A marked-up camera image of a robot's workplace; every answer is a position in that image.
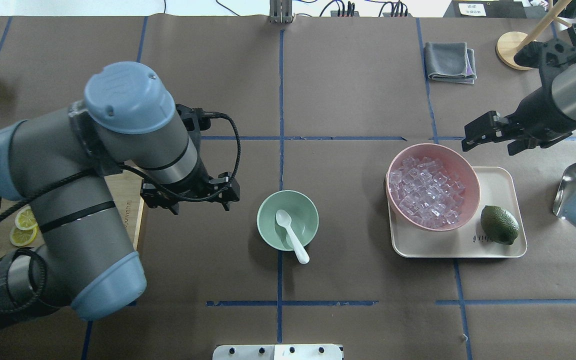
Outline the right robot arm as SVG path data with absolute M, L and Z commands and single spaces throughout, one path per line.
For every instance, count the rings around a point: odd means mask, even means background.
M 536 147 L 550 148 L 576 130 L 576 47 L 560 39 L 532 41 L 513 59 L 519 66 L 538 69 L 541 87 L 527 95 L 512 114 L 489 111 L 465 125 L 464 152 L 489 142 L 513 141 L 507 145 L 513 156 Z M 576 192 L 560 209 L 576 227 Z

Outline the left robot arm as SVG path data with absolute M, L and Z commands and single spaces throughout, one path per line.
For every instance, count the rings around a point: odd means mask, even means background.
M 242 146 L 223 112 L 177 104 L 142 63 L 108 64 L 83 99 L 0 130 L 0 197 L 30 205 L 44 243 L 0 258 L 0 330 L 69 306 L 97 321 L 146 290 L 140 255 L 105 178 L 142 180 L 150 208 L 240 199 Z

